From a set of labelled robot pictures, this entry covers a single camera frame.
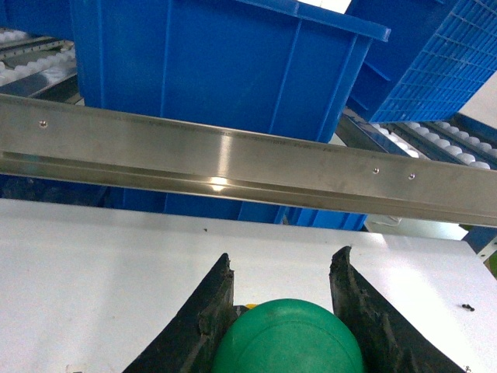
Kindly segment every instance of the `blue plastic crate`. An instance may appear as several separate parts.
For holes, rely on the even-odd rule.
[[[497,70],[496,0],[353,0],[347,14],[392,29],[347,103],[368,121],[451,118]]]
[[[292,207],[287,217],[291,225],[360,231],[367,215]]]
[[[0,0],[0,26],[73,40],[69,0]]]
[[[372,39],[389,34],[291,0],[72,0],[71,11],[86,105],[322,142]],[[122,194],[122,208],[243,221],[278,223],[287,210]]]
[[[103,206],[105,186],[0,175],[0,198]]]

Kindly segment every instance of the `white table surface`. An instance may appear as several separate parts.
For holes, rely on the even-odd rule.
[[[465,242],[1,199],[0,371],[122,371],[224,252],[235,304],[332,310],[328,267],[345,245],[442,352],[497,372],[497,282]]]

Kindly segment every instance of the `green ball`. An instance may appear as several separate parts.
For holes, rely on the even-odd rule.
[[[217,349],[212,373],[363,373],[359,345],[331,312],[280,299],[247,311]]]

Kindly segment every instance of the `plastic crate wall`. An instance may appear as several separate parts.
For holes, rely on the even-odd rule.
[[[372,39],[389,34],[291,0],[71,0],[71,12],[85,104],[321,142],[335,131]],[[113,195],[122,208],[242,221],[280,223],[287,210]]]
[[[358,12],[360,6],[358,1],[355,10],[352,8],[353,13]],[[377,87],[361,70],[358,82],[364,87],[370,85],[371,93],[364,87],[354,87],[351,95],[354,99],[349,100],[349,105],[359,115],[371,122],[449,119],[492,76],[497,70],[497,1],[460,0],[454,4],[433,4],[436,9],[445,7],[446,11],[451,6],[404,74],[397,81],[392,79],[393,85],[387,85],[383,92],[382,89],[375,92]],[[405,32],[400,28],[400,25],[392,26],[392,38],[395,33]],[[409,37],[416,39],[415,33],[416,29],[412,30],[411,36],[402,35],[405,44],[410,43]],[[385,54],[385,58],[398,55],[401,47],[397,46],[393,51],[392,45],[382,46],[384,52],[385,49],[392,52]],[[364,104],[372,100],[367,95],[374,92],[381,96],[384,91],[388,94],[376,106]]]

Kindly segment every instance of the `stainless steel rail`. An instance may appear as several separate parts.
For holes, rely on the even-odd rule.
[[[0,95],[0,173],[497,226],[497,172]]]

